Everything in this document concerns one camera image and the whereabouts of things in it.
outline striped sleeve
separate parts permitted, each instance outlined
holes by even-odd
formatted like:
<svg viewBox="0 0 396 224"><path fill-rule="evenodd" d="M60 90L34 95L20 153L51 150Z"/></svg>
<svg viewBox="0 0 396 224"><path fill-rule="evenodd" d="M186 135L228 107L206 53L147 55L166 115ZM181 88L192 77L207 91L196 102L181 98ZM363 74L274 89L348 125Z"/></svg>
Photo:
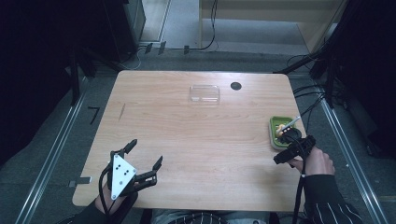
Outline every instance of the striped sleeve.
<svg viewBox="0 0 396 224"><path fill-rule="evenodd" d="M362 223L356 209L339 193L333 175L308 176L304 193L304 212L312 223Z"/></svg>

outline black sleeve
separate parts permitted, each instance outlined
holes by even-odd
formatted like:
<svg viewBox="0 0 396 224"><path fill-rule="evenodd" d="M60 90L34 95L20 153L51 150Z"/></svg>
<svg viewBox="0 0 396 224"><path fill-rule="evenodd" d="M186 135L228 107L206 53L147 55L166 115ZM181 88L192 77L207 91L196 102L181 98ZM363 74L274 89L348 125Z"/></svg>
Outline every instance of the black sleeve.
<svg viewBox="0 0 396 224"><path fill-rule="evenodd" d="M95 202L91 202L81 213L77 214L73 220L73 224L106 224L106 215L99 211Z"/></svg>
<svg viewBox="0 0 396 224"><path fill-rule="evenodd" d="M334 175L310 175L304 185L306 217L314 223L362 223L356 209L344 201Z"/></svg>

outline metal rail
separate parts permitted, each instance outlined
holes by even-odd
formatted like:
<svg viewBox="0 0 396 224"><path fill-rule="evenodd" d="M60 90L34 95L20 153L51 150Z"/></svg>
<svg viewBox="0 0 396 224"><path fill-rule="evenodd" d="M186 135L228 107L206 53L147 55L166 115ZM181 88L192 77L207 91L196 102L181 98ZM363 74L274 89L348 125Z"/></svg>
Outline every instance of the metal rail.
<svg viewBox="0 0 396 224"><path fill-rule="evenodd" d="M25 200L25 203L18 215L17 224L26 224L30 223L35 213L35 210L40 202L40 199L44 193L44 190L50 180L50 176L56 166L56 163L61 155L61 152L64 148L64 143L70 133L70 130L73 127L73 124L76 120L79 110L81 109L82 102L84 101L85 94L87 92L89 86L89 80L84 77L82 79L81 84L81 95L78 98L78 101L74 106L70 107L69 112L67 114L66 119L61 127L61 130L58 132L56 139L51 147L48 157L46 158L43 167L41 168L40 173L35 180L32 188L29 191L29 194Z"/></svg>

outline finger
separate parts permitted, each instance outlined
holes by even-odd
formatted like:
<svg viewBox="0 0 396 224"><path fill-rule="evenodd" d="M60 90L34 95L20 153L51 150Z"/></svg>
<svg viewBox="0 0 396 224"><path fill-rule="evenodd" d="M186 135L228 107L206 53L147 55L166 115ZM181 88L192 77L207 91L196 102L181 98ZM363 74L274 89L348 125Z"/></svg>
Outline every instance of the finger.
<svg viewBox="0 0 396 224"><path fill-rule="evenodd" d="M303 162L302 161L292 159L292 160L288 161L288 164L290 164L291 166L294 166L300 172L303 170Z"/></svg>

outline white bracket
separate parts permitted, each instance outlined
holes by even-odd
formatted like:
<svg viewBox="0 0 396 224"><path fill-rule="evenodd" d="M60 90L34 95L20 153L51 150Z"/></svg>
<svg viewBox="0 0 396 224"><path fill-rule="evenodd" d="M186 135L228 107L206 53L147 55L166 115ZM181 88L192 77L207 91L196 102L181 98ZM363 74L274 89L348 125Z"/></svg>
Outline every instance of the white bracket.
<svg viewBox="0 0 396 224"><path fill-rule="evenodd" d="M118 154L113 158L113 180L111 182L111 199L116 200L128 183L134 178L136 169Z"/></svg>

